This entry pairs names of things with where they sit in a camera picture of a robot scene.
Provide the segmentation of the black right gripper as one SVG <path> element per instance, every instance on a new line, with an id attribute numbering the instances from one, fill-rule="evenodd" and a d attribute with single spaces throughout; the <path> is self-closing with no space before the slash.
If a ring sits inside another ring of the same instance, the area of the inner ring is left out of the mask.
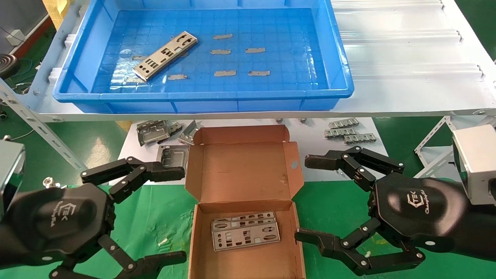
<path id="1" fill-rule="evenodd" d="M 370 214 L 374 218 L 345 238 L 300 227 L 295 231 L 295 240 L 317 246 L 322 257 L 341 261 L 355 275 L 414 269 L 425 260 L 416 247 L 456 248 L 457 226 L 468 207 L 460 183 L 404 176 L 403 163 L 360 146 L 309 154 L 305 166 L 341 170 L 365 192 L 372 192 Z M 386 176 L 377 180 L 368 169 Z M 376 232 L 402 251 L 369 257 L 360 254 L 357 247 Z"/>

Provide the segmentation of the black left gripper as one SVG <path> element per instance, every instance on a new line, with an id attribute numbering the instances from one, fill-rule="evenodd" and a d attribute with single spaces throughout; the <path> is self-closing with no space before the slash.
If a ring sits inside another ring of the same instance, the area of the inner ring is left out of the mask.
<path id="1" fill-rule="evenodd" d="M 122 267 L 116 279 L 156 279 L 163 267 L 186 262 L 186 252 L 134 261 L 109 236 L 114 229 L 114 203 L 122 203 L 148 181 L 178 181 L 185 174 L 183 167 L 128 157 L 83 171 L 80 177 L 86 184 L 80 187 L 18 193 L 7 211 L 7 267 L 63 261 L 50 279 L 94 279 L 73 269 L 102 248 Z M 117 178 L 121 180 L 108 195 L 97 187 Z"/>

